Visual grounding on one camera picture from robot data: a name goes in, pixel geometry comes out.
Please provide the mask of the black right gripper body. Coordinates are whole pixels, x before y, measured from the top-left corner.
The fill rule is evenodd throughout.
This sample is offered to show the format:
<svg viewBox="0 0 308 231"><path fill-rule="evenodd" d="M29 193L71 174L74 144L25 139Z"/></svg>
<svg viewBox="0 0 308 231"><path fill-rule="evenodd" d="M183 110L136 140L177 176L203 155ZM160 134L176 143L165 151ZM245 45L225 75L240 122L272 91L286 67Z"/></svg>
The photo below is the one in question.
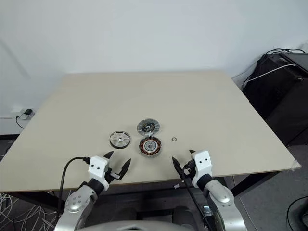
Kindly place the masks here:
<svg viewBox="0 0 308 231"><path fill-rule="evenodd" d="M192 180L195 176L195 160L192 158L182 169L182 181L187 183L187 180Z"/></svg>

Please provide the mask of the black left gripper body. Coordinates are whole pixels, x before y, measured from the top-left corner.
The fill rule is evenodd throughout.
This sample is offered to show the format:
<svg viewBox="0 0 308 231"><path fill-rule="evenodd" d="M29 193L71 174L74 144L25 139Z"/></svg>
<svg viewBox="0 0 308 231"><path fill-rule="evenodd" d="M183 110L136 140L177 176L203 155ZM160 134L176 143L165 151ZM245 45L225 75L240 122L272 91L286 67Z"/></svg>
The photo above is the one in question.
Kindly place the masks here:
<svg viewBox="0 0 308 231"><path fill-rule="evenodd" d="M107 181L108 184L110 184L113 180L119 180L120 175L113 173L112 169L109 167L105 173L105 180Z"/></svg>

